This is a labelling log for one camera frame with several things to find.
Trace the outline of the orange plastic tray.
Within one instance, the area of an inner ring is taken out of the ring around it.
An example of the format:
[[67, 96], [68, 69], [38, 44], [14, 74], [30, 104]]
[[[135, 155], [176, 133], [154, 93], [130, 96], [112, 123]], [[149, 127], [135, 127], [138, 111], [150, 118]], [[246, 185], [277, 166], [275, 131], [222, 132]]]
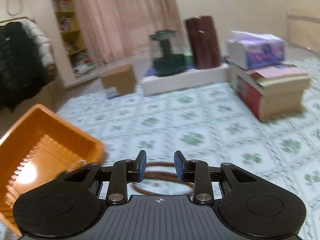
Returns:
[[12, 207], [21, 194], [104, 156], [101, 141], [34, 105], [1, 138], [1, 222], [20, 236]]

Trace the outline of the green floral tablecloth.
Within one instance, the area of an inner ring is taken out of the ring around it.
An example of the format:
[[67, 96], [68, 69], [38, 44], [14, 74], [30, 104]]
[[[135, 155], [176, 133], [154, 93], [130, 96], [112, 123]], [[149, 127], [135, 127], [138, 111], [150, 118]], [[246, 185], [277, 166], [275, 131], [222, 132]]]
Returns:
[[188, 159], [248, 170], [298, 195], [307, 217], [302, 239], [319, 239], [319, 59], [295, 61], [308, 72], [304, 111], [260, 122], [227, 83], [146, 97], [107, 100], [103, 92], [69, 99], [58, 115], [103, 142], [105, 165], [147, 152], [148, 162]]

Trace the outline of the thick red cover book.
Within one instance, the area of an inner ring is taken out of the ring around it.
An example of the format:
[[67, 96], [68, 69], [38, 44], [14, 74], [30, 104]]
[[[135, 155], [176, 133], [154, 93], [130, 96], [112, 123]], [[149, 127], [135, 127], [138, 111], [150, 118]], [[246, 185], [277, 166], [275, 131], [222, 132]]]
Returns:
[[259, 121], [303, 111], [303, 93], [311, 83], [306, 71], [293, 64], [254, 70], [245, 70], [233, 63], [228, 66], [230, 86]]

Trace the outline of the brown cardboard box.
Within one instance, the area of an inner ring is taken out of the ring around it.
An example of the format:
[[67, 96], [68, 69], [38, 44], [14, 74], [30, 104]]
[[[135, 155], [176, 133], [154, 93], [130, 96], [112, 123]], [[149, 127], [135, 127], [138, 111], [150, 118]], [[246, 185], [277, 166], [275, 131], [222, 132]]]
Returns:
[[136, 77], [132, 64], [116, 67], [100, 77], [107, 99], [132, 94], [135, 91]]

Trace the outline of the wooden bookshelf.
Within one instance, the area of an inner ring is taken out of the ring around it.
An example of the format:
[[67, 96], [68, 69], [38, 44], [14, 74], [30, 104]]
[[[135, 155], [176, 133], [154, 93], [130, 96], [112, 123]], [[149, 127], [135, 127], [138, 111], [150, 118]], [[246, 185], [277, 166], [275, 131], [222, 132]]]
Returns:
[[94, 63], [87, 53], [73, 1], [52, 0], [52, 6], [72, 70], [76, 77], [86, 75], [94, 69]]

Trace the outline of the black hanging jacket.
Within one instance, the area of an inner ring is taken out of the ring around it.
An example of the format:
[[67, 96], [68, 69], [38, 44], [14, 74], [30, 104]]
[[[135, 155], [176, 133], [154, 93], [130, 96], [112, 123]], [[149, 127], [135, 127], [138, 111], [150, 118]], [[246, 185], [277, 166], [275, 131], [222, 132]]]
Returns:
[[13, 111], [54, 77], [55, 73], [42, 65], [37, 45], [21, 22], [1, 27], [1, 109]]

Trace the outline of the white flat box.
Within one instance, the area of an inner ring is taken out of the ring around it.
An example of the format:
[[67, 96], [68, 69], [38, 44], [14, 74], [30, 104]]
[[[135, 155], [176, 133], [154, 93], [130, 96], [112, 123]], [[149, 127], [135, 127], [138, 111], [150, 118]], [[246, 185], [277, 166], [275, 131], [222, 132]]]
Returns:
[[165, 76], [146, 76], [140, 81], [144, 96], [173, 92], [176, 90], [195, 88], [215, 83], [228, 82], [228, 64], [211, 69], [189, 69], [185, 72]]

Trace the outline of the blue flat box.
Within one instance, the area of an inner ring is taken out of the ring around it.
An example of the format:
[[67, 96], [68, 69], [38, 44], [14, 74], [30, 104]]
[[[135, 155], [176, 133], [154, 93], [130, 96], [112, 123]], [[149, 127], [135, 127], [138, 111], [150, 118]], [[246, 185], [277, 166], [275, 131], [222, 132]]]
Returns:
[[157, 70], [155, 70], [154, 66], [151, 65], [145, 72], [144, 77], [157, 76], [157, 75], [158, 75]]

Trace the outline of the purple tissue pack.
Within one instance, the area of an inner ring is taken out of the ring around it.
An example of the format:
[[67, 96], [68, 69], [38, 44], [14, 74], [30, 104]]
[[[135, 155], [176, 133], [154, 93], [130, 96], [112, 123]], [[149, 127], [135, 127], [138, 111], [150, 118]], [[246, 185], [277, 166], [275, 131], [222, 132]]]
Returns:
[[273, 34], [254, 34], [231, 31], [233, 38], [226, 41], [228, 60], [252, 70], [281, 63], [285, 60], [285, 42]]

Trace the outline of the white puffer jacket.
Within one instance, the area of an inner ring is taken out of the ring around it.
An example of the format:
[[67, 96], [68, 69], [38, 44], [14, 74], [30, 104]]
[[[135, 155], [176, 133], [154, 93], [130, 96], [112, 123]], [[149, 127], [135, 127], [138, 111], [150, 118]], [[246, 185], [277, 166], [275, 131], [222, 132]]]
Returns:
[[56, 76], [56, 64], [50, 39], [41, 31], [34, 21], [25, 18], [21, 20], [21, 24], [24, 31], [36, 44], [42, 66], [46, 68], [51, 79], [54, 79]]

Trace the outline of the glass green humidifier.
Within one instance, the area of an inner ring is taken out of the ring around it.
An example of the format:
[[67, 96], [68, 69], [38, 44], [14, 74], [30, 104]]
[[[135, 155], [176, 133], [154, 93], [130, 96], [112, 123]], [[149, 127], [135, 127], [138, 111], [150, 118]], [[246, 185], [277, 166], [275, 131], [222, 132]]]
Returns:
[[151, 62], [157, 76], [171, 76], [187, 70], [179, 31], [159, 30], [151, 34], [149, 40]]

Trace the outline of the dark red cylindrical canister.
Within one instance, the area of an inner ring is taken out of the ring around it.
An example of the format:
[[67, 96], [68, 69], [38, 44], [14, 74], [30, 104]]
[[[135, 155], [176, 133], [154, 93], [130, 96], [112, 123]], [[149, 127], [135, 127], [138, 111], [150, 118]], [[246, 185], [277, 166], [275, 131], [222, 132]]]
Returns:
[[185, 26], [195, 68], [219, 67], [220, 47], [212, 16], [195, 16], [186, 19]]

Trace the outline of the pink curtain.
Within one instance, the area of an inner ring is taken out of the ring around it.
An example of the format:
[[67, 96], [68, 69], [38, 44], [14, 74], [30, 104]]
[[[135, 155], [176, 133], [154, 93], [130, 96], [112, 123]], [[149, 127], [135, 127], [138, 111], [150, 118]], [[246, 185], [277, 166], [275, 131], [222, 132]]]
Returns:
[[178, 31], [185, 47], [176, 0], [72, 0], [87, 51], [109, 63], [148, 50], [149, 35]]

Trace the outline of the gold clothes rack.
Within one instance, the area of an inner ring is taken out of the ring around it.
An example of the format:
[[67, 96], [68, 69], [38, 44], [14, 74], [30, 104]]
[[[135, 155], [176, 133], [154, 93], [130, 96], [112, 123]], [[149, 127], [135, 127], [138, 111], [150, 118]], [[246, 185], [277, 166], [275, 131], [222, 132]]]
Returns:
[[11, 19], [7, 19], [7, 20], [1, 20], [0, 21], [0, 26], [3, 26], [9, 22], [17, 22], [17, 21], [21, 21], [23, 19], [29, 19], [29, 17], [27, 16], [22, 16], [22, 17], [16, 17], [16, 18], [11, 18]]

